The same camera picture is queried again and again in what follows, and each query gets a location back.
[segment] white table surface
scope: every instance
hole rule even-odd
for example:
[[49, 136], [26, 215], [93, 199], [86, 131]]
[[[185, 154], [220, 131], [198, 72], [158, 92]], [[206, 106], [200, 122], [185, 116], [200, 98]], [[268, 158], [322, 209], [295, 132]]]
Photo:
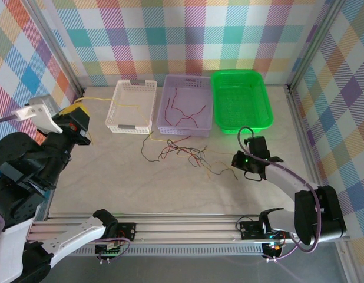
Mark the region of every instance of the white table surface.
[[[267, 87], [274, 123], [261, 132], [272, 156], [307, 178], [302, 154], [293, 127], [283, 87]], [[114, 88], [88, 88], [86, 97], [111, 98]], [[155, 139], [178, 140], [182, 136], [165, 136], [157, 130], [156, 119], [162, 88], [158, 88], [152, 135]], [[222, 175], [207, 176], [204, 168], [191, 166], [187, 158], [170, 153], [161, 162], [148, 162], [141, 153], [146, 135], [114, 134], [105, 125], [110, 102], [85, 100], [90, 112], [89, 131], [94, 145], [75, 146], [72, 160], [61, 173], [51, 213], [93, 213], [105, 208], [111, 213], [259, 213], [265, 209], [294, 204], [278, 187], [267, 182], [246, 180], [234, 169]], [[181, 146], [235, 154], [239, 148], [236, 135], [223, 134], [213, 122], [209, 138], [191, 137]], [[147, 140], [144, 154], [156, 159], [165, 143]], [[206, 153], [210, 163], [230, 166], [233, 155]], [[224, 169], [216, 163], [212, 170]]]

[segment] purple plastic basket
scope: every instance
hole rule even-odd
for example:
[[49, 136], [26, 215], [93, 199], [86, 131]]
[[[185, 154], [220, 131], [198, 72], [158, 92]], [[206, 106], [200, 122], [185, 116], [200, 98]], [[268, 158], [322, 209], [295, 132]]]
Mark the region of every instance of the purple plastic basket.
[[[208, 137], [212, 128], [212, 101], [210, 77], [167, 75], [158, 110], [160, 133]], [[187, 116], [192, 116], [196, 124]]]

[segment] white plastic basket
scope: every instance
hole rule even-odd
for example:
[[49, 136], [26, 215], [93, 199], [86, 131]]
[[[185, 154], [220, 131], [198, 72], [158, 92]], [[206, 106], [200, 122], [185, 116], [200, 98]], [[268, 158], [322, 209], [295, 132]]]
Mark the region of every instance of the white plastic basket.
[[106, 118], [106, 126], [113, 133], [149, 134], [156, 99], [156, 81], [119, 80]]

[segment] plastic basket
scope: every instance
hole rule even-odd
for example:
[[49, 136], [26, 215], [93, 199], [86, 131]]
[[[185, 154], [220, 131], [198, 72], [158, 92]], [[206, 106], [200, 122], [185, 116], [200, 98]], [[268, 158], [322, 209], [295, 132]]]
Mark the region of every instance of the plastic basket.
[[149, 134], [156, 98], [157, 82], [119, 80], [106, 118], [106, 126], [113, 133]]
[[236, 134], [242, 126], [258, 133], [272, 125], [269, 97], [258, 72], [217, 71], [212, 75], [212, 89], [215, 121], [223, 133]]
[[208, 137], [212, 103], [209, 77], [167, 75], [157, 119], [160, 133]]

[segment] green plastic tray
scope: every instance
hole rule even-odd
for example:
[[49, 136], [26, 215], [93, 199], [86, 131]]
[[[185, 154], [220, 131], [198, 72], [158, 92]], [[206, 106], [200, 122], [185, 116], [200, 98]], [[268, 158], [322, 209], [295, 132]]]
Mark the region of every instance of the green plastic tray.
[[258, 133], [272, 125], [269, 96], [257, 71], [220, 70], [211, 81], [215, 121], [223, 133], [236, 134], [242, 126]]

